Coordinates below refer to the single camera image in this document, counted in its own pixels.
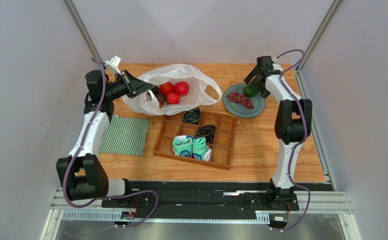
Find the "dark purple plum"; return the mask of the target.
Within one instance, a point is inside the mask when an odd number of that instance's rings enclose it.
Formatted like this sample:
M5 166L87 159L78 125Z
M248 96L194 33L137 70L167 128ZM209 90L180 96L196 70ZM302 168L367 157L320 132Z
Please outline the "dark purple plum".
M158 102L160 102L162 105L166 102L166 96L163 95L162 93L157 93L155 95L155 97L157 98Z

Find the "red apple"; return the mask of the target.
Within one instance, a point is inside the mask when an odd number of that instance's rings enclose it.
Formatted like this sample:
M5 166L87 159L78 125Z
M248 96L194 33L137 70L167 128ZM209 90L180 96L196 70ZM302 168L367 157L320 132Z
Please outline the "red apple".
M174 93L174 85L171 82L166 82L159 87L159 91L164 96L167 96L168 94Z

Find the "red strawberry shaped fruit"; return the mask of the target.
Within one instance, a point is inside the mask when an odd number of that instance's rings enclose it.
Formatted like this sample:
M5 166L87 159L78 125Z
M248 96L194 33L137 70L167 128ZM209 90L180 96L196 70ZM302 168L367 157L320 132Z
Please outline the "red strawberry shaped fruit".
M179 102L180 96L177 93L172 92L166 95L166 103L168 105L177 105Z

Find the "red pomegranate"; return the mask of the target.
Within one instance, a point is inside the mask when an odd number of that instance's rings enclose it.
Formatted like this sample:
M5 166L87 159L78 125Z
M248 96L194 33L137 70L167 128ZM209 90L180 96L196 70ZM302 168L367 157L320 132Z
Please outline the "red pomegranate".
M174 85L174 91L177 95L184 97L189 93L190 87L187 82L180 81Z

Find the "white plastic bag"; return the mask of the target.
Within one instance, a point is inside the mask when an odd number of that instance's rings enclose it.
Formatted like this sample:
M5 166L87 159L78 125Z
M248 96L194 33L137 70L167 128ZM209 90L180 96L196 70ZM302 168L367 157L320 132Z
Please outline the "white plastic bag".
M195 66L189 64L170 64L148 71L138 79L155 86L170 82L186 82L189 91L181 97L178 104L165 104L159 107L156 97L150 97L149 91L135 98L122 97L122 101L134 112L149 116L175 115L199 106L213 105L222 99L219 85Z

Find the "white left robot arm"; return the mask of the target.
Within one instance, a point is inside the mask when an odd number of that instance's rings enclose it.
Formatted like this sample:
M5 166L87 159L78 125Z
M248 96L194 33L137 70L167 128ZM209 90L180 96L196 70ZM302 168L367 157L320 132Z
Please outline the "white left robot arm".
M137 97L154 85L126 70L118 71L115 78L109 82L103 70L92 70L85 75L88 93L83 128L69 155L56 163L64 197L71 202L123 196L129 187L126 179L108 178L98 159L99 149L113 117L113 101L123 96Z

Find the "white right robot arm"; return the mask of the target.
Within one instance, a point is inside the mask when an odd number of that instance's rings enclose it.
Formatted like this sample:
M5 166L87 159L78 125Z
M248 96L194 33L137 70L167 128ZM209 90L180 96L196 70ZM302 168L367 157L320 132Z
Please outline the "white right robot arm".
M293 201L297 158L311 134L312 101L298 95L283 75L282 67L272 57L260 56L244 80L260 97L273 95L279 104L274 125L279 140L278 162L265 199L271 209L280 209Z

